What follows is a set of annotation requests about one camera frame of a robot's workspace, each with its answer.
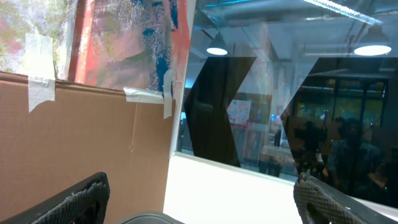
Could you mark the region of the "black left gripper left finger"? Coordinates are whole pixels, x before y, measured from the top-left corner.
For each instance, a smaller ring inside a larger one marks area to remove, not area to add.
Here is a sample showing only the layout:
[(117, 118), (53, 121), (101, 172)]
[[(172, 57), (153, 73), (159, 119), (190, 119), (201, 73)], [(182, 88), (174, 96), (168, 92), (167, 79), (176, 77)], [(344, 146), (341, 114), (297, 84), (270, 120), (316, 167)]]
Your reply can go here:
[(110, 196), (107, 175), (97, 172), (2, 224), (102, 224)]

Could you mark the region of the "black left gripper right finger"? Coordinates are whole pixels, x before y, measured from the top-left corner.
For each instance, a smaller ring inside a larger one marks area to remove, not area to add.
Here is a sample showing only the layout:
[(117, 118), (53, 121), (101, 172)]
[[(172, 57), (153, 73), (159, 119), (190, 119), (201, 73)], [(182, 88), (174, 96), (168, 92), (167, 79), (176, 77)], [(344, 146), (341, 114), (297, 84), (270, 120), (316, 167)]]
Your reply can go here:
[(294, 201), (304, 224), (397, 224), (306, 173), (295, 182)]

